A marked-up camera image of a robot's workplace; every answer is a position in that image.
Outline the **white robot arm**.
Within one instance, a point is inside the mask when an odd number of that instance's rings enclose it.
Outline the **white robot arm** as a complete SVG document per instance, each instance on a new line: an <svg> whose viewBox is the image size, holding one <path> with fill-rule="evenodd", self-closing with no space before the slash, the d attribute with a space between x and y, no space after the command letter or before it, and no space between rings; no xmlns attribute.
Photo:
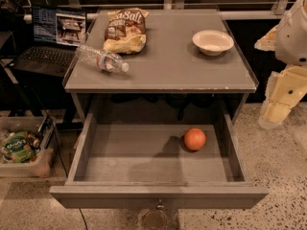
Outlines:
<svg viewBox="0 0 307 230"><path fill-rule="evenodd" d="M307 0L296 0L280 22L256 41L254 48L274 51L286 67L268 78L258 124L280 126L307 94Z"/></svg>

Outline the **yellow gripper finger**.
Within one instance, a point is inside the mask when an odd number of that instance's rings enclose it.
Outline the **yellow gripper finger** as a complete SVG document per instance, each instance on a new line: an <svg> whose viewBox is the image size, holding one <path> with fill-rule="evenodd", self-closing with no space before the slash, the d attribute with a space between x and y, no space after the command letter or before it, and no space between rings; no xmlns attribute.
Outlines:
<svg viewBox="0 0 307 230"><path fill-rule="evenodd" d="M275 51L275 36L277 27L271 28L264 36L256 41L254 48L260 51Z"/></svg>
<svg viewBox="0 0 307 230"><path fill-rule="evenodd" d="M306 94L306 67L287 65L280 73L272 72L260 110L259 126L264 129L280 126Z"/></svg>

